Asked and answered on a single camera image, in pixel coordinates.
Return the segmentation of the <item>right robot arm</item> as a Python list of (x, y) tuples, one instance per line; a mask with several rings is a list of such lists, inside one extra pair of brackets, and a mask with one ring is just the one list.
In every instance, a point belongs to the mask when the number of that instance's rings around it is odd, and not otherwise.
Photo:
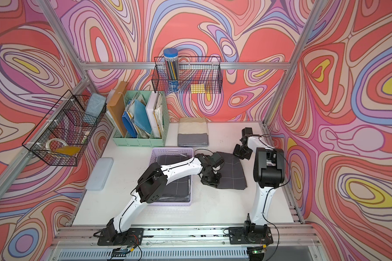
[(253, 206), (245, 221), (247, 233), (270, 224), (267, 215), (274, 193), (285, 181), (286, 161), (282, 153), (268, 144), (264, 135), (254, 134), (250, 127), (242, 129), (242, 138), (235, 145), (233, 155), (241, 160), (254, 156), (253, 179), (256, 183)]

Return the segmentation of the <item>dark grid pillowcase back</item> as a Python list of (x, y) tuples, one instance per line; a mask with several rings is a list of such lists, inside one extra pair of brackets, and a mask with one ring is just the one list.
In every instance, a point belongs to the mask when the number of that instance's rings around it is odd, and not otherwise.
[(219, 170), (221, 179), (217, 188), (245, 190), (247, 181), (240, 158), (231, 153), (219, 152), (219, 154), (224, 159), (224, 164)]

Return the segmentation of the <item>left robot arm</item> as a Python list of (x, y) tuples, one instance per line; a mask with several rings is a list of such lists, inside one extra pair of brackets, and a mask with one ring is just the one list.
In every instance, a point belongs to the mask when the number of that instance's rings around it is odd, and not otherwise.
[(203, 185), (217, 188), (221, 179), (219, 170), (223, 164), (224, 159), (218, 152), (212, 155), (196, 154), (186, 161), (171, 165), (152, 163), (131, 191), (130, 202), (120, 214), (108, 222), (106, 231), (110, 238), (129, 230), (142, 210), (148, 204), (156, 202), (162, 196), (165, 187), (176, 180), (197, 175)]

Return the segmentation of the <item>purple plastic basket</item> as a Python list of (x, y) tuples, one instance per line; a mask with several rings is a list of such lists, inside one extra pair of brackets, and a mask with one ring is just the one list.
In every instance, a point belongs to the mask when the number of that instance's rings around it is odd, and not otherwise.
[[(160, 155), (177, 155), (177, 154), (185, 154), (189, 156), (189, 159), (193, 157), (194, 153), (193, 153), (193, 149), (192, 148), (186, 148), (186, 147), (156, 147), (153, 148), (152, 153), (151, 153), (151, 157), (150, 157), (150, 162), (149, 164), (151, 165), (152, 163), (156, 162), (156, 158)], [(157, 204), (156, 202), (153, 203), (153, 205), (155, 206), (189, 206), (190, 204), (184, 205), (169, 205), (169, 204)]]

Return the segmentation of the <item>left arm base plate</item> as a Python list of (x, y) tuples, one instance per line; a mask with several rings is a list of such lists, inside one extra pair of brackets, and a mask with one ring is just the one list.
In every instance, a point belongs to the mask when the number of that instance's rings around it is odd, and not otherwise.
[(140, 246), (143, 232), (143, 228), (130, 228), (122, 233), (115, 233), (111, 228), (103, 228), (95, 232), (93, 237), (98, 238), (99, 246)]

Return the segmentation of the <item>beige grey pillowcase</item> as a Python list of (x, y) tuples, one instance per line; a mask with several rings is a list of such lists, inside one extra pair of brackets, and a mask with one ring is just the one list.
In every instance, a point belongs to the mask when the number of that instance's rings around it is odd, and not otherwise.
[(181, 118), (178, 126), (179, 147), (206, 147), (209, 145), (208, 122), (204, 117)]

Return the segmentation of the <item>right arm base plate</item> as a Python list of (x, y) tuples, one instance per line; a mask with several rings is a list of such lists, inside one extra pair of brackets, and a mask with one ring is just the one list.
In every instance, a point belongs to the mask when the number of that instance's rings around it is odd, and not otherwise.
[(229, 227), (227, 228), (229, 241), (232, 245), (274, 243), (271, 229), (268, 226), (254, 226), (254, 228)]

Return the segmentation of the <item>dark grid pillowcase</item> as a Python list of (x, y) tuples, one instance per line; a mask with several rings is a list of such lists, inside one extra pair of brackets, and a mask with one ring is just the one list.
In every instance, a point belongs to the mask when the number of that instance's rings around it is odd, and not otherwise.
[[(160, 155), (156, 162), (160, 165), (171, 165), (188, 160), (189, 156), (185, 154), (177, 155)], [(191, 203), (191, 176), (186, 176), (168, 184), (162, 196), (156, 202), (157, 204), (190, 204)]]
[(217, 188), (245, 190), (247, 181), (240, 158), (231, 153), (219, 152), (219, 154), (224, 159), (224, 164), (219, 170), (221, 179)]

